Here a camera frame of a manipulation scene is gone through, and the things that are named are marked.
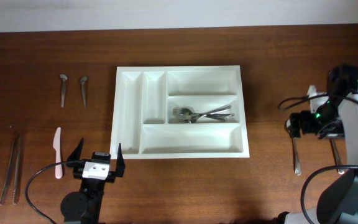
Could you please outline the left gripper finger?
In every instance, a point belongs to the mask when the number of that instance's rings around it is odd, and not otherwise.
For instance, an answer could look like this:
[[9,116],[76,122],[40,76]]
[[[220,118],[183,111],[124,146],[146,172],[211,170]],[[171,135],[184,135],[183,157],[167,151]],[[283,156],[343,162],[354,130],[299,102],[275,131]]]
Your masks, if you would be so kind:
[[122,149],[121,149],[121,143],[118,145],[117,149],[117,159],[116,159],[116,170],[115,170],[115,176],[116,177],[123,177],[125,172],[125,162],[122,155]]
[[77,147],[74,149],[74,151],[68,156],[67,161],[78,161],[81,156],[82,148],[84,144],[84,138],[80,139],[80,142],[78,143]]

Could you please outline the steel fork dark handle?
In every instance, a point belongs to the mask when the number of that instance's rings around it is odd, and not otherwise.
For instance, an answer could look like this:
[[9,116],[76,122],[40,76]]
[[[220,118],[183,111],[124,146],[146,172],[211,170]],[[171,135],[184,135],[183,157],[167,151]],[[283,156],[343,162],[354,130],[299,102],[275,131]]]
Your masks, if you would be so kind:
[[231,114],[198,114],[198,113],[194,113],[194,114],[188,114],[188,113],[180,113],[179,111],[173,111],[172,115],[175,116],[177,114],[180,114],[180,115],[201,115],[201,116],[205,116],[205,115],[208,115],[208,116],[223,116],[223,117],[226,117],[226,119],[230,116],[234,116],[233,113]]

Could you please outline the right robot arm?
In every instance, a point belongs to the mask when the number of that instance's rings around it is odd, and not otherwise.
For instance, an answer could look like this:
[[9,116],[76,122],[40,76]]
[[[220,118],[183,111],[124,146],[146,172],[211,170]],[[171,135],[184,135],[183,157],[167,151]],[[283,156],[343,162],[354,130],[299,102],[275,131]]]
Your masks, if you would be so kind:
[[[358,223],[358,68],[342,64],[328,73],[325,92],[311,85],[305,96],[293,97],[295,105],[309,103],[310,109],[292,113],[284,127],[291,141],[303,134],[327,139],[335,165],[314,171],[301,189],[301,212],[283,212],[275,223]],[[314,177],[329,170],[341,176],[319,196],[315,208],[305,207],[305,195]]]

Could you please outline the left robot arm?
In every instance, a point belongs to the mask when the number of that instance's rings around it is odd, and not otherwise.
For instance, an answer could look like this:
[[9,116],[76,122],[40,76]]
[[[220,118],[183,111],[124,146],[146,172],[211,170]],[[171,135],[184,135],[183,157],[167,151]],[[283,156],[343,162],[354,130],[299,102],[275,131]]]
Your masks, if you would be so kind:
[[73,169],[73,177],[81,180],[81,185],[78,191],[67,194],[60,204],[64,223],[98,223],[105,184],[123,177],[126,168],[121,145],[117,149],[116,169],[111,171],[108,153],[94,152],[91,159],[80,159],[83,143],[81,139],[67,159],[67,167]]

